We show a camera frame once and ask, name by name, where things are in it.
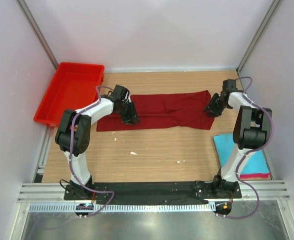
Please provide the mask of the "dark red t-shirt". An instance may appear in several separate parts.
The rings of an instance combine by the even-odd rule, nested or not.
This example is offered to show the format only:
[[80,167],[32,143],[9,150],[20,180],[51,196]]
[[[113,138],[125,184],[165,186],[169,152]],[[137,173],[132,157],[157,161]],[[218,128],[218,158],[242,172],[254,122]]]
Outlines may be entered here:
[[113,113],[97,122],[97,132],[189,127],[210,130],[214,117],[204,112],[211,100],[209,91],[174,94],[132,95],[140,123],[124,124]]

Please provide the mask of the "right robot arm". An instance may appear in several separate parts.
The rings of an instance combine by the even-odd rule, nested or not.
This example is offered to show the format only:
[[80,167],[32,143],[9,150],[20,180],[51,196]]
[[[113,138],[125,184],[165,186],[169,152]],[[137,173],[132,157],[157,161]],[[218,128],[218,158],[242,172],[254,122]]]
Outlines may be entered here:
[[240,175],[246,163],[255,152],[265,148],[273,136],[272,110],[249,99],[246,89],[237,88],[237,81],[224,80],[222,91],[215,93],[203,110],[210,117],[221,116],[224,109],[238,112],[233,130],[234,149],[209,184],[209,194],[219,199],[240,193]]

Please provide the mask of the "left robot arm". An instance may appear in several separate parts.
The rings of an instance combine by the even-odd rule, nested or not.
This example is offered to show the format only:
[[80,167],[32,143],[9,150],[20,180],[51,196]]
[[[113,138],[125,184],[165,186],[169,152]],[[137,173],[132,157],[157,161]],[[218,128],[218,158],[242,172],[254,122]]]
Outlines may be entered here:
[[101,95],[101,85],[96,87],[98,99],[89,105],[76,109],[66,109],[58,126],[55,143],[68,160],[71,178],[64,187],[65,200],[87,200],[94,193],[92,175],[86,160],[86,150],[90,143],[91,126],[100,119],[113,113],[119,114],[124,124],[140,123],[130,91],[116,85],[109,88],[107,94]]

